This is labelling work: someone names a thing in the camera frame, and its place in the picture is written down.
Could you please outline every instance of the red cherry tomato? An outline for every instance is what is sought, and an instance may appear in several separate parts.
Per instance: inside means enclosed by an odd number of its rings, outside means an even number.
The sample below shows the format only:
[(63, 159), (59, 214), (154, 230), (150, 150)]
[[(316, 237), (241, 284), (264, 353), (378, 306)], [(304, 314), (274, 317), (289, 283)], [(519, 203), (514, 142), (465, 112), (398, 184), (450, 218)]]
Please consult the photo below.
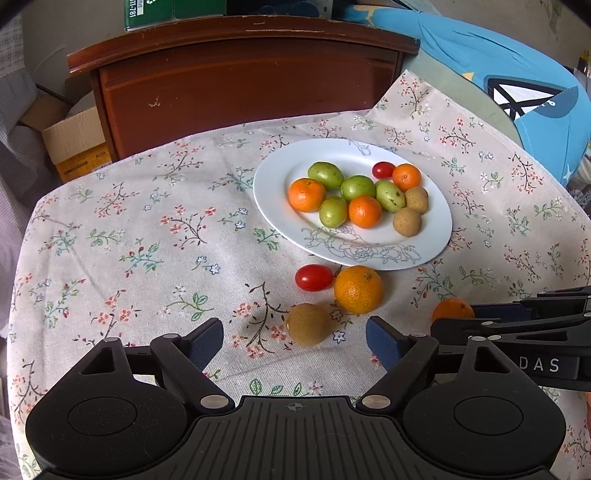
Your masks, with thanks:
[(332, 271), (324, 265), (306, 265), (295, 273), (295, 284), (304, 291), (324, 290), (332, 281)]
[(395, 168), (396, 165), (390, 163), (389, 161), (381, 161), (374, 165), (374, 167), (371, 169), (371, 174), (378, 180), (391, 179)]

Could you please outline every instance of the orange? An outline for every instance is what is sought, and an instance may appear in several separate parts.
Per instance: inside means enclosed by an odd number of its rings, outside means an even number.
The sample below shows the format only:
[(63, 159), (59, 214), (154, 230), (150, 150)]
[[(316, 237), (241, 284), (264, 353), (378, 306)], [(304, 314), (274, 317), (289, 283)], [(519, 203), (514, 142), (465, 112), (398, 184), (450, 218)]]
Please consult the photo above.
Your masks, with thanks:
[(384, 284), (371, 268), (362, 265), (342, 270), (333, 287), (337, 303), (351, 313), (369, 313), (378, 308)]
[(326, 189), (319, 181), (299, 179), (291, 184), (287, 198), (298, 212), (316, 212), (326, 200)]
[(392, 173), (394, 184), (403, 192), (421, 184), (421, 172), (417, 167), (410, 163), (403, 163), (394, 169)]
[(382, 219), (382, 206), (369, 195), (356, 197), (349, 203), (349, 219), (361, 228), (371, 228)]
[(468, 302), (460, 299), (447, 299), (435, 307), (431, 321), (434, 322), (440, 318), (473, 319), (475, 317), (476, 314)]

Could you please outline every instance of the white plate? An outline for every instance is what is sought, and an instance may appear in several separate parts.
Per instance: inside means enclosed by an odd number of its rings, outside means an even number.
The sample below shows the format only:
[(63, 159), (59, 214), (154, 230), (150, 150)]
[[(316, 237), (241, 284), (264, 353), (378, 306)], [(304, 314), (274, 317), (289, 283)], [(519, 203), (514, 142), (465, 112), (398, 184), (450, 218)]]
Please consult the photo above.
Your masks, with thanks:
[[(346, 222), (337, 229), (320, 223), (318, 212), (301, 213), (287, 200), (290, 185), (307, 177), (316, 161), (333, 163), (345, 178), (366, 175), (379, 161), (394, 165), (410, 163), (374, 145), (338, 138), (318, 138), (292, 143), (271, 153), (258, 167), (254, 178), (256, 205), (263, 217), (290, 242), (331, 262), (366, 265), (375, 270), (402, 270), (426, 263), (442, 252), (452, 234), (452, 214), (443, 194), (423, 172), (423, 187), (429, 193), (429, 211), (423, 228), (412, 238), (400, 235), (392, 226), (392, 213), (384, 212), (380, 223), (363, 229)], [(338, 190), (328, 196), (339, 195)]]

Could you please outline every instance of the table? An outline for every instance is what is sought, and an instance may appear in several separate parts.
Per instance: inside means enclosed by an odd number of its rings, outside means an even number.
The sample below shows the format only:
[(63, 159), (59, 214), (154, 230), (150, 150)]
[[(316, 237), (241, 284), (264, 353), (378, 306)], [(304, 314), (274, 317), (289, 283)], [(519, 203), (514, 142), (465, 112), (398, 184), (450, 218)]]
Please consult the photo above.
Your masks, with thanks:
[[(433, 307), (452, 296), (511, 301), (591, 281), (591, 223), (576, 202), (511, 140), (409, 72), (365, 115), (280, 119), (182, 138), (69, 183), (35, 209), (8, 345), (25, 478), (39, 471), (24, 434), (27, 414), (106, 336), (145, 345), (216, 316), (225, 344), (206, 375), (236, 401), (346, 394), (355, 402), (383, 376), (365, 343), (365, 317), (341, 311), (330, 290), (311, 294), (294, 285), (302, 265), (338, 266), (282, 238), (254, 203), (260, 161), (311, 137), (397, 151), (437, 183), (451, 207), (453, 233), (441, 256), (381, 274), (387, 295), (375, 313), (403, 333), (427, 332)], [(305, 301), (324, 305), (340, 324), (311, 349), (293, 344), (282, 323), (291, 305)], [(568, 425), (553, 472), (588, 478), (584, 396), (545, 390)]]

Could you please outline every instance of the floral tablecloth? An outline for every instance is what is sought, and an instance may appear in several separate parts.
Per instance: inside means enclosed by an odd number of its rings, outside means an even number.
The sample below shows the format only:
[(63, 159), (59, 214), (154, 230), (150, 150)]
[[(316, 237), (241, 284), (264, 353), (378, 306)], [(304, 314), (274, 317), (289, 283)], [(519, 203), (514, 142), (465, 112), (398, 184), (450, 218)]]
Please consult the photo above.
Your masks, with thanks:
[[(282, 119), (180, 139), (62, 186), (29, 222), (8, 347), (24, 478), (39, 472), (25, 438), (27, 414), (106, 336), (146, 345), (216, 316), (226, 339), (206, 374), (236, 401), (346, 394), (354, 402), (384, 375), (365, 343), (365, 316), (341, 311), (330, 290), (295, 287), (297, 268), (328, 263), (270, 228), (252, 196), (261, 160), (311, 137), (397, 151), (451, 207), (453, 233), (439, 257), (382, 273), (387, 296), (376, 314), (400, 331), (427, 332), (433, 307), (452, 296), (502, 302), (591, 281), (591, 223), (576, 202), (526, 152), (411, 73), (366, 115)], [(351, 254), (363, 262), (363, 249)], [(282, 321), (302, 302), (325, 305), (339, 322), (311, 349), (293, 344)], [(584, 396), (545, 390), (568, 424), (553, 472), (588, 478)]]

